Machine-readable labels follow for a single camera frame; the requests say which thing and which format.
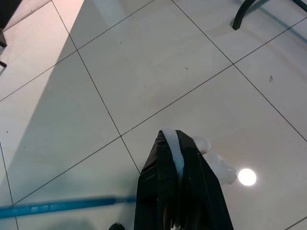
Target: white glove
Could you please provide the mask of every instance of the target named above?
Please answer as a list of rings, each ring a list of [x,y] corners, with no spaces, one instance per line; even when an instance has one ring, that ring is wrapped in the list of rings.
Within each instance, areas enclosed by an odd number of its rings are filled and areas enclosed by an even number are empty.
[[[226,165],[223,157],[215,153],[213,150],[210,150],[209,140],[200,137],[192,138],[220,184],[232,184],[237,178],[235,169]]]

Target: floor tile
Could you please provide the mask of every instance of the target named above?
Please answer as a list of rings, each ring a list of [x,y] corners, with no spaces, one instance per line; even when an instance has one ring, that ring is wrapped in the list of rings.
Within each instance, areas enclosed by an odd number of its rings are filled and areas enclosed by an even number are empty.
[[[230,62],[168,0],[155,0],[80,54],[121,133]]]
[[[235,67],[123,136],[139,169],[162,128],[208,138],[237,171],[255,171],[252,187],[223,186],[234,229],[285,229],[307,213],[307,143]]]
[[[22,0],[5,29],[8,29],[20,22],[22,19],[35,12],[49,1],[50,0]]]
[[[307,220],[303,220],[302,222],[298,223],[297,225],[290,228],[291,230],[306,230],[307,229]]]
[[[235,31],[230,24],[243,0],[175,2],[233,62],[307,16],[292,1],[261,0],[265,4],[252,9]]]
[[[8,46],[1,61],[0,100],[32,80],[75,48],[50,2],[4,32]]]
[[[14,202],[118,137],[77,53],[0,102],[0,123]]]
[[[139,173],[121,139],[36,191],[23,204],[95,196],[136,194]],[[19,230],[107,230],[120,222],[133,229],[134,204],[87,208],[18,218]]]
[[[307,20],[237,66],[307,139]]]
[[[54,0],[78,48],[120,22],[150,0]]]
[[[0,150],[0,207],[9,205],[12,205],[12,201]],[[15,218],[0,219],[0,229],[17,230]]]

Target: dark speck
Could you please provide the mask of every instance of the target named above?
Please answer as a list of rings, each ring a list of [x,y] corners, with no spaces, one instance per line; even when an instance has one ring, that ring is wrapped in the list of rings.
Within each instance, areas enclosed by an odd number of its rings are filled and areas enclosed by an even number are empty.
[[[270,83],[273,83],[274,78],[272,77],[272,75],[270,76],[269,81],[270,81]]]

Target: black shoe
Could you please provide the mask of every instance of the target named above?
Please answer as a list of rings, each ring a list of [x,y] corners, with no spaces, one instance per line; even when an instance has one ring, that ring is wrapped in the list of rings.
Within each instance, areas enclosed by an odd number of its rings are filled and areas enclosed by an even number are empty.
[[[125,228],[120,223],[115,223],[115,224],[112,224],[109,230],[125,230]]]

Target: blue stick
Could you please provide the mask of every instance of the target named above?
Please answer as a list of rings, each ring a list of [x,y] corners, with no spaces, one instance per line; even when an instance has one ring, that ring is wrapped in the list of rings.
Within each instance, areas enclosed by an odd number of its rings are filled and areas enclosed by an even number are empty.
[[[107,206],[119,203],[135,203],[135,196],[129,197],[100,197],[83,200],[56,201],[41,204],[15,205],[10,207],[0,207],[0,219],[9,217],[19,217],[47,212],[57,212],[87,207]]]

